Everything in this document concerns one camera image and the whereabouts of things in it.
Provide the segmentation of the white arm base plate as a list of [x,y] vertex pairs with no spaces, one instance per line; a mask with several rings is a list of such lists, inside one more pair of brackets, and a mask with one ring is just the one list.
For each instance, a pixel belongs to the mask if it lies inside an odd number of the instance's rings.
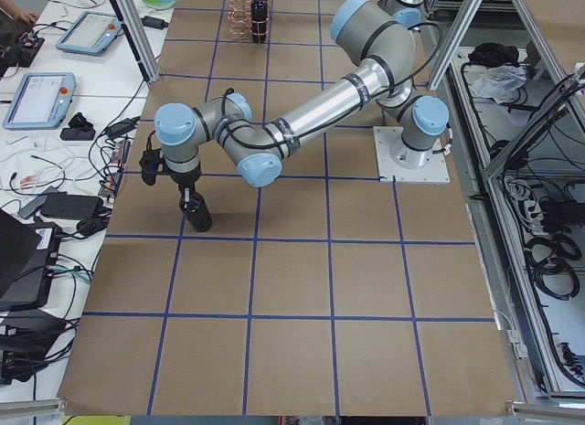
[[446,185],[449,176],[441,140],[426,151],[413,151],[402,141],[401,127],[373,128],[378,178],[382,183]]

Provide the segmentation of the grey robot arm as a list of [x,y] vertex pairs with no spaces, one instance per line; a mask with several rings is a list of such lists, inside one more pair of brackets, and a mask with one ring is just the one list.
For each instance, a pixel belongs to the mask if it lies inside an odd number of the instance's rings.
[[374,101],[402,129],[392,159],[402,167],[420,167],[417,160],[431,154],[450,114],[443,101],[411,85],[416,56],[412,31],[372,0],[346,0],[333,17],[330,35],[355,70],[261,127],[251,124],[250,106],[234,90],[198,107],[161,106],[154,116],[154,137],[161,146],[144,150],[143,181],[151,186],[158,176],[169,176],[190,197],[201,174],[199,147],[215,142],[249,185],[266,186],[280,175],[283,159]]
[[378,0],[380,9],[407,29],[419,29],[425,22],[423,5],[425,0]]

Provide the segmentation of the person hand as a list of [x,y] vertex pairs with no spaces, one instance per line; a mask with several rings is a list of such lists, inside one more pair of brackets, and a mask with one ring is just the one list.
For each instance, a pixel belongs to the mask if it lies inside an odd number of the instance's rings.
[[37,13],[21,9],[13,0],[0,0],[0,4],[1,10],[15,21],[24,23],[29,27],[37,23]]

